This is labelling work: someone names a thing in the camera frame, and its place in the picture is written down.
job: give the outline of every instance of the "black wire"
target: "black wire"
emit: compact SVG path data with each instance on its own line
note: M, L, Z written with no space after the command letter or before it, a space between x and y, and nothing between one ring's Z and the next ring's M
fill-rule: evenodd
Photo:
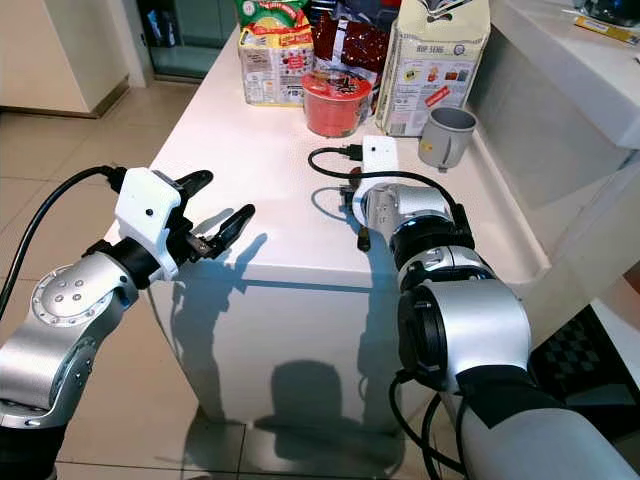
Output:
M431 448L428 442L425 443L422 438L420 438L418 434L411 429L407 421L404 419L396 402L396 389L401 383L404 383L403 379L399 375L396 375L396 377L391 382L391 385L389 385L389 404L391 406L393 416L396 417L396 420L400 424L402 430L404 430L404 432L409 436L409 438L411 438L411 440L413 440L416 445L418 445L421 449L426 450L434 460L437 460L443 465L446 465L451 470L455 470L458 473L464 474L464 467L460 463L447 457L446 455L443 455L435 448Z
M453 211L456 206L456 201L453 199L451 194L438 182L435 180L431 180L430 178L425 177L424 175L420 175L418 173L413 172L403 172L400 170L385 170L381 172L367 172L367 173L346 173L346 172L335 172L333 170L327 170L326 168L322 168L317 163L314 162L313 157L316 155L320 155L321 153L340 153L342 155L347 155L346 148L337 148L337 147L323 147L317 148L313 152L309 154L308 162L309 166L313 168L316 172L322 173L323 175L327 175L329 177L335 178L343 178L346 180L357 180L362 178L378 178L378 177L400 177L400 178L410 178L412 180L417 180L419 182L428 185L429 187L433 187L437 189L444 199L449 204L449 209Z
M0 320L2 320L2 316L4 315L4 311L7 308L7 304L9 303L9 297L11 296L11 292L13 291L13 287L18 279L18 274L20 273L20 267L22 267L22 262L24 261L24 257L27 254L27 249L29 248L29 244L33 238L33 235L36 233L38 225L46 215L47 211L51 208L51 206L55 203L60 196L67 190L69 190L72 186L84 180L85 178L91 177L93 175L102 174L106 177L109 177L115 172L114 168L111 168L107 165L102 165L101 167L92 167L87 168L86 170L82 170L79 173L76 173L74 176L65 180L62 184L56 188L51 195L47 197L47 199L40 205L38 211L31 219L31 222L27 226L24 234L22 235L22 240L20 240L20 245L18 246L18 250L16 250L16 254L13 257L13 262L11 263L11 268L9 269L9 273L7 274L7 279L4 282L4 286L2 287L2 293L0 293Z
M422 435L422 441L424 444L429 447L429 442L431 439L431 423L433 422L433 417L436 414L436 410L438 409L438 405L440 405L440 395L436 393L429 405L427 406L427 411L424 414L424 418L422 419L422 429L420 431L420 435ZM436 471L436 467L433 464L433 457L429 455L426 449L422 449L422 458L424 459L424 464L427 467L427 473L429 474L429 478L431 480L440 480L440 475Z

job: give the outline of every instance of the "cable connector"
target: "cable connector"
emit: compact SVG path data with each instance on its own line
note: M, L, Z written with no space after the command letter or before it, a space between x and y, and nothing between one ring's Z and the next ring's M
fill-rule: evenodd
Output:
M124 176L127 174L127 169L124 167L107 167L109 168L109 173L106 174L107 181L109 182L109 186L111 186L111 190L116 193L120 193L122 189L122 182L124 182Z
M344 155L349 157L349 160L354 162L361 162L363 156L362 145L358 145L357 143L352 143L351 145L347 145L343 147Z

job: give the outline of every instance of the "white counter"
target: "white counter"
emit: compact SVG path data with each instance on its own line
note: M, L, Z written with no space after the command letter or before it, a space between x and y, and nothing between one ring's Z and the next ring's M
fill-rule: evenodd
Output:
M492 0L491 22L615 145L640 148L638 47L573 25L570 7Z
M315 193L322 208L344 218L340 195L331 189L346 182L312 171L307 155L381 132L369 119L352 137L326 139L306 128L302 109L247 105L235 41L234 34L151 168L174 178L198 169L214 172L213 182L187 208L195 225L229 208L255 204L254 219L227 259L235 262L235 252L266 234L268 241L251 261L248 276L272 279L282 269L278 275L294 282L370 286L370 265L355 247L354 232L312 200ZM402 169L429 175L465 205L479 251L504 281L526 284L544 268L546 259L478 136L461 165L447 174L418 160L415 139L398 139L398 148ZM344 171L355 166L331 155L318 161ZM199 233L216 230L211 226ZM395 275L389 265L376 273ZM197 270L206 275L206 262Z
M280 423L327 425L340 412L368 429L395 428L386 400L399 367L391 255L375 241L369 255L356 249L340 210L340 181L307 166L315 148L359 143L379 131L370 119L348 139L325 139L306 128L302 109L247 105L236 39L237 32L151 168L173 178L214 172L186 211L202 223L198 233L215 233L220 213L245 203L256 214L228 256L152 287L158 320L211 417L252 422L275 413ZM402 169L437 179L465 205L481 255L526 292L548 263L479 136L447 174L418 161L415 139L399 140L398 148ZM354 166L318 160L345 171ZM323 380L307 376L322 372L328 386L311 394L305 382ZM286 400L310 395L308 414L297 410L304 401ZM405 390L405 411L426 395ZM328 408L336 398L340 405Z

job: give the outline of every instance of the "green package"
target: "green package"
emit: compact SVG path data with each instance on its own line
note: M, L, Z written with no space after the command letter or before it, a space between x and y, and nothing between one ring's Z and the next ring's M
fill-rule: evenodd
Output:
M290 28L304 25L302 12L307 0L235 0L240 26L255 23L264 28Z

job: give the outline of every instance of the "glass door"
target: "glass door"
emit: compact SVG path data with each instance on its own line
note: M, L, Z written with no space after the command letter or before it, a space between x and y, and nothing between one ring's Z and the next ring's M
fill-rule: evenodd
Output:
M229 0L137 0L156 75L204 78L235 25Z

